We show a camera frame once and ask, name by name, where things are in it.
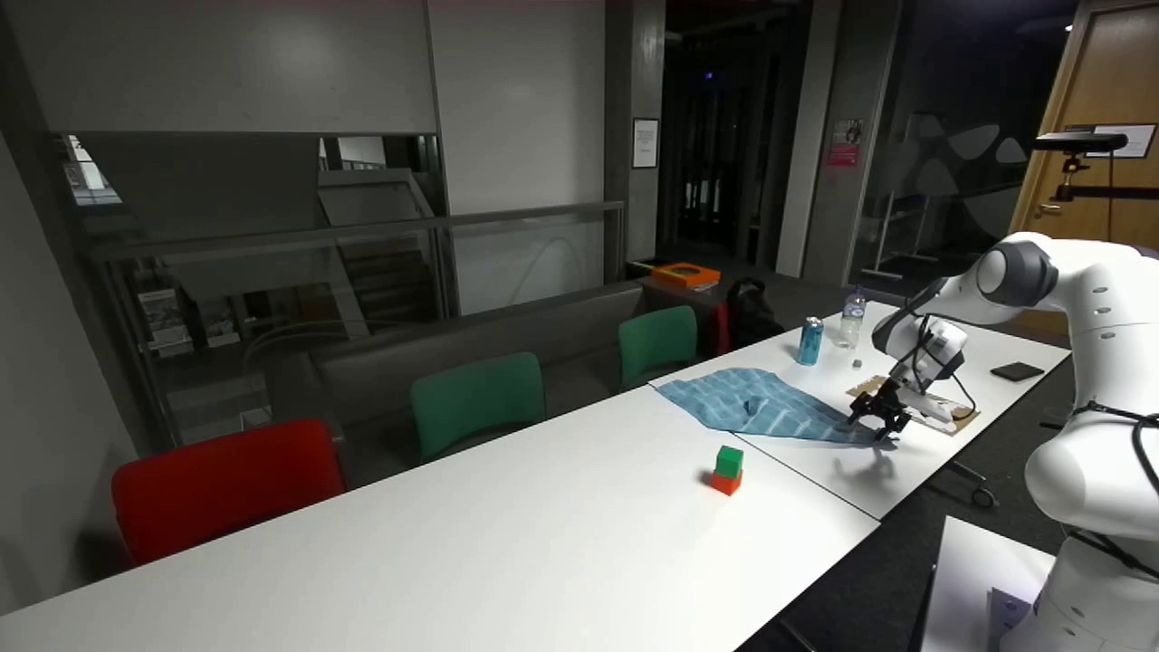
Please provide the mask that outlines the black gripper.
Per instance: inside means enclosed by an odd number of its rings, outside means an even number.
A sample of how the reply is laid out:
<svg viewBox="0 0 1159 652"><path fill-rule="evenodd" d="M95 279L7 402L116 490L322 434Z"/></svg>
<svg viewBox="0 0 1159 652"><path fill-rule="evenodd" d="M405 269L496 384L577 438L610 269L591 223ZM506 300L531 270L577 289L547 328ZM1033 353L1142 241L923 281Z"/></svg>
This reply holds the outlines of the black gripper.
<svg viewBox="0 0 1159 652"><path fill-rule="evenodd" d="M888 434L888 446L897 450L907 442L908 408L897 399L896 380L879 380L862 388L852 402L852 422L867 422L869 434Z"/></svg>

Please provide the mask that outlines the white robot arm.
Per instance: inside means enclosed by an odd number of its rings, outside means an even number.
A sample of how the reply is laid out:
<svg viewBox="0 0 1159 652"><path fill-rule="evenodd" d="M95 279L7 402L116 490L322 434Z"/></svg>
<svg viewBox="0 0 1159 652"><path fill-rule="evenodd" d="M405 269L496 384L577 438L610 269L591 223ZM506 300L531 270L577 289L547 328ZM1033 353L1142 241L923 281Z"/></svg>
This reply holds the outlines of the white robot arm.
<svg viewBox="0 0 1159 652"><path fill-rule="evenodd" d="M872 324L896 366L852 415L879 438L932 413L963 363L963 322L1060 312L1074 405L1024 460L1033 503L1063 527L1042 590L1001 652L1156 652L1159 646L1159 258L1105 240L1014 232Z"/></svg>

